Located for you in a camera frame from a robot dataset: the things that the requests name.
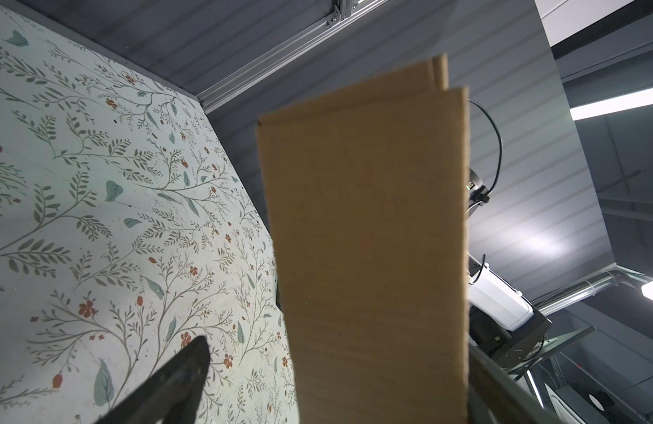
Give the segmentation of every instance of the ceiling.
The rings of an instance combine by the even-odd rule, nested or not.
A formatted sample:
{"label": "ceiling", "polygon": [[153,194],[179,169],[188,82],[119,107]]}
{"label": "ceiling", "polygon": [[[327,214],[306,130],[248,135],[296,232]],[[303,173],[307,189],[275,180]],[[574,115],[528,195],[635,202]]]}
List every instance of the ceiling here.
{"label": "ceiling", "polygon": [[[190,93],[327,15],[331,0],[20,0]],[[446,52],[450,84],[498,124],[505,150],[470,252],[535,299],[613,262],[610,241],[534,0],[389,0],[208,115],[267,222],[259,114]],[[471,109],[471,166],[490,184],[497,141]],[[400,140],[400,143],[413,142]]]}
{"label": "ceiling", "polygon": [[[653,87],[653,13],[557,62],[571,106]],[[653,276],[653,105],[576,128],[616,262]]]}

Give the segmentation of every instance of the green leaf pattern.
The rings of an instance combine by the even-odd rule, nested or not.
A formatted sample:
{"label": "green leaf pattern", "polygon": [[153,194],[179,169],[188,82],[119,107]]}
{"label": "green leaf pattern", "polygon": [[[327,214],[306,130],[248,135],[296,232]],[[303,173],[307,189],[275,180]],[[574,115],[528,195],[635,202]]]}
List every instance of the green leaf pattern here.
{"label": "green leaf pattern", "polygon": [[0,422],[95,422],[204,336],[198,423],[296,423],[253,211],[196,100],[0,7]]}

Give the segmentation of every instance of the metal pipe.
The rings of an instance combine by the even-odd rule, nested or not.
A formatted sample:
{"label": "metal pipe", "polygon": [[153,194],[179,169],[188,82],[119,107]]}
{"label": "metal pipe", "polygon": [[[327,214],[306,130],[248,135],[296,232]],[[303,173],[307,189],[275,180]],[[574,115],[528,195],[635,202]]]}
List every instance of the metal pipe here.
{"label": "metal pipe", "polygon": [[610,272],[604,272],[594,278],[584,280],[580,283],[554,294],[548,299],[536,304],[536,308],[545,316],[563,310],[569,305],[584,300],[586,297],[594,296],[602,290],[617,284],[616,276]]}
{"label": "metal pipe", "polygon": [[628,408],[633,414],[635,414],[640,420],[644,421],[647,424],[653,424],[652,421],[649,420],[644,414],[641,414],[639,411],[637,411],[635,408],[633,408],[629,403],[627,403],[625,400],[621,399],[619,395],[614,393],[609,387],[607,387],[604,383],[602,383],[600,380],[595,378],[592,374],[590,374],[588,371],[585,370],[582,366],[577,364],[573,359],[568,357],[564,352],[560,352],[560,355],[562,355],[567,361],[571,362],[576,366],[576,368],[580,369],[583,371],[585,375],[590,377],[595,383],[597,383],[598,386],[602,387],[602,390],[610,394],[612,397],[614,397],[617,401],[622,403],[626,408]]}

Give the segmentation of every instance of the white device housing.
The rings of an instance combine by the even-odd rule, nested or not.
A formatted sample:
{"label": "white device housing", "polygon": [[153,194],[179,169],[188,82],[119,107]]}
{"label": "white device housing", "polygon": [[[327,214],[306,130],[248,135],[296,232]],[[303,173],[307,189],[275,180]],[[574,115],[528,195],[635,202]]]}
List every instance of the white device housing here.
{"label": "white device housing", "polygon": [[[473,283],[477,274],[470,277]],[[529,302],[522,292],[513,290],[489,269],[485,263],[480,278],[468,286],[470,303],[490,316],[498,325],[508,331],[515,331],[534,316]]]}

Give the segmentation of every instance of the red flower pattern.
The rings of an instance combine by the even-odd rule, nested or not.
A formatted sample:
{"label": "red flower pattern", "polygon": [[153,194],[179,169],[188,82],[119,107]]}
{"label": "red flower pattern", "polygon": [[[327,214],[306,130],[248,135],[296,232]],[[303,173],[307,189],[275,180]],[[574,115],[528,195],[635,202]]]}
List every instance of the red flower pattern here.
{"label": "red flower pattern", "polygon": [[190,342],[192,341],[192,336],[190,335],[189,332],[185,332],[184,335],[180,335],[180,338],[182,339],[182,343],[180,344],[180,347],[185,347],[186,345],[189,345]]}
{"label": "red flower pattern", "polygon": [[225,359],[222,361],[226,369],[232,368],[232,357],[225,353]]}
{"label": "red flower pattern", "polygon": [[78,306],[78,314],[83,316],[84,318],[89,318],[91,315],[95,315],[96,312],[98,311],[93,307],[92,301],[81,303]]}

